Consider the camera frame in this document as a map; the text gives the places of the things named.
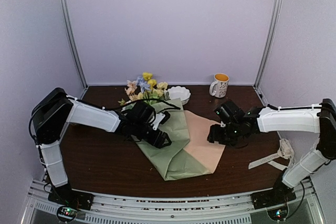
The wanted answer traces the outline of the green and pink wrapping paper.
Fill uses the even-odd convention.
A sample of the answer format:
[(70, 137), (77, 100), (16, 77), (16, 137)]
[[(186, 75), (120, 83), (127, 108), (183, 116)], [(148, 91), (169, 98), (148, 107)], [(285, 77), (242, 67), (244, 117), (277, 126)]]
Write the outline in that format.
[(218, 124), (184, 110), (180, 99), (169, 100), (179, 110), (170, 110), (171, 118), (159, 126), (172, 144), (161, 149), (146, 141), (137, 146), (165, 181), (179, 180), (215, 172), (225, 145), (207, 141), (210, 127)]

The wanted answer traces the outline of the white patterned mug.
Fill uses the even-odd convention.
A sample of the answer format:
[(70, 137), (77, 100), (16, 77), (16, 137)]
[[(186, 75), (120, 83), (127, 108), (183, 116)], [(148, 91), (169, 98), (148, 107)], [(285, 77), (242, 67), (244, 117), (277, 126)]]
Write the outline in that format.
[(227, 93), (229, 76), (224, 73), (216, 73), (214, 81), (209, 86), (209, 94), (216, 98), (224, 98)]

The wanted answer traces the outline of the white printed ribbon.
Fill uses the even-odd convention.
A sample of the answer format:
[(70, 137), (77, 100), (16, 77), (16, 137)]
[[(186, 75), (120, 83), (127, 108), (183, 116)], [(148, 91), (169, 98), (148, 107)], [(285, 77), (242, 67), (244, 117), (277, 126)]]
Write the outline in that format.
[[(276, 153), (268, 155), (256, 161), (250, 162), (248, 165), (248, 169), (253, 169), (263, 164), (269, 164), (278, 170), (284, 171), (286, 168), (292, 166), (295, 161), (294, 159), (295, 152), (291, 146), (290, 141), (285, 138), (282, 138), (279, 140), (279, 145), (280, 147)], [(283, 164), (277, 163), (275, 162), (275, 159), (277, 158), (283, 158), (285, 160), (288, 160), (289, 164), (283, 165)]]

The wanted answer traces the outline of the peach flower stem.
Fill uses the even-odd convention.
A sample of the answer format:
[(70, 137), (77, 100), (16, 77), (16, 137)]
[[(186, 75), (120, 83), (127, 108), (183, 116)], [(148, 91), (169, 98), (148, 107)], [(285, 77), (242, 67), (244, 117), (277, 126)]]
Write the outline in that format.
[(127, 88), (125, 88), (125, 92), (131, 101), (136, 101), (139, 99), (138, 95), (135, 93), (137, 88), (138, 88), (138, 82), (136, 80), (135, 81), (127, 80)]

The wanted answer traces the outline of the bright yellow flower stem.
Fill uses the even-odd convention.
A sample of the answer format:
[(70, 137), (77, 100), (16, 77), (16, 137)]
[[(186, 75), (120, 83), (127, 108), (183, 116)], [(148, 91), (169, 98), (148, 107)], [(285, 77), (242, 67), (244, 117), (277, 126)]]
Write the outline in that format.
[(157, 85), (157, 81), (153, 78), (153, 74), (149, 72), (144, 72), (142, 74), (144, 80), (144, 89), (146, 91), (151, 91)]

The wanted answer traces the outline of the cream yellow rose stem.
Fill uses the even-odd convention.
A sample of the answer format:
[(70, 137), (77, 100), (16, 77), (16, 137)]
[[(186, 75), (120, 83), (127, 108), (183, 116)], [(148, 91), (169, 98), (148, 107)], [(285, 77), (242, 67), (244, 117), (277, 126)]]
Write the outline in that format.
[(166, 97), (167, 89), (168, 89), (167, 82), (160, 82), (156, 84), (152, 91), (153, 98), (164, 100)]

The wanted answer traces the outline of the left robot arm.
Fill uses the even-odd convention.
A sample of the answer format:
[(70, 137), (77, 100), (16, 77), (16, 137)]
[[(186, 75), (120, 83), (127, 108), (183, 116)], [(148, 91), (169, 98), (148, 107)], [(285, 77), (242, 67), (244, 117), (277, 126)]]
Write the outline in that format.
[(71, 205), (75, 192), (66, 185), (69, 179), (65, 171), (60, 144), (69, 124), (79, 124), (124, 136), (134, 136), (155, 148), (170, 146), (169, 135), (159, 129), (170, 118), (168, 112), (157, 113), (154, 107), (137, 101), (124, 111), (109, 110), (68, 95), (62, 88), (54, 88), (34, 107), (29, 131), (39, 148), (43, 165), (51, 184), (56, 187), (56, 198), (64, 205)]

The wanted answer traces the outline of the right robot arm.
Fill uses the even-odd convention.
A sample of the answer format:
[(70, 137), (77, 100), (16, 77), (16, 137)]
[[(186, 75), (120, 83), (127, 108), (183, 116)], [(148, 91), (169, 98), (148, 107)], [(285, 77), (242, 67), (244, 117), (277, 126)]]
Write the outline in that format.
[(217, 107), (215, 113), (221, 123), (210, 126), (207, 137), (210, 143), (236, 145), (241, 138), (269, 132), (300, 141), (292, 144), (300, 158), (285, 170), (281, 183), (269, 192), (274, 204), (289, 196), (289, 188), (335, 159), (335, 104), (331, 99), (297, 107), (254, 106), (247, 112), (229, 100)]

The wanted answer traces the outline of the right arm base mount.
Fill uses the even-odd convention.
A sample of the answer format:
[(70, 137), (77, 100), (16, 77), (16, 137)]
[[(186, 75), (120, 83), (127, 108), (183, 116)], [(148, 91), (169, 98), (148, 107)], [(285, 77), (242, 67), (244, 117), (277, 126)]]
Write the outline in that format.
[(251, 194), (254, 209), (268, 208), (275, 205), (285, 204), (296, 199), (293, 188), (289, 188), (282, 182), (280, 176), (274, 183), (272, 189)]

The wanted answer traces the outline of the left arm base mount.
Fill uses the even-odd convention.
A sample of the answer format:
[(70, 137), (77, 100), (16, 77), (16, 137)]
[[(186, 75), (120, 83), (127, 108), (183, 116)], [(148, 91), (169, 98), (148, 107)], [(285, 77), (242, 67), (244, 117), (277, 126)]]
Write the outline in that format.
[(48, 183), (51, 185), (48, 195), (49, 201), (74, 209), (91, 209), (94, 198), (93, 194), (73, 190), (70, 183), (60, 187), (56, 187), (50, 180)]

